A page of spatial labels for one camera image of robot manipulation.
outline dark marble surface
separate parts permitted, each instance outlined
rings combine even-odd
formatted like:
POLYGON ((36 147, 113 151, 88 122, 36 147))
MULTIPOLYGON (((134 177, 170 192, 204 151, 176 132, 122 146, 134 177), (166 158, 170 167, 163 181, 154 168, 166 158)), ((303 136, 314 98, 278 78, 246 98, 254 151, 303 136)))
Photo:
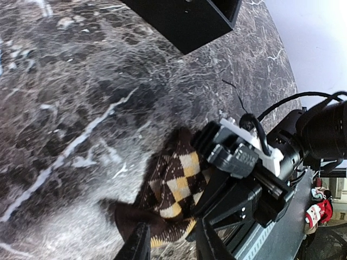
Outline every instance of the dark marble surface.
MULTIPOLYGON (((296 92, 259 0, 243 1, 235 31, 186 56, 116 0, 0 1, 0 39, 3 260, 112 259, 123 242, 101 202, 134 200, 174 127, 243 114, 222 79, 255 114, 296 92)), ((152 253, 195 259, 184 241, 152 253)))

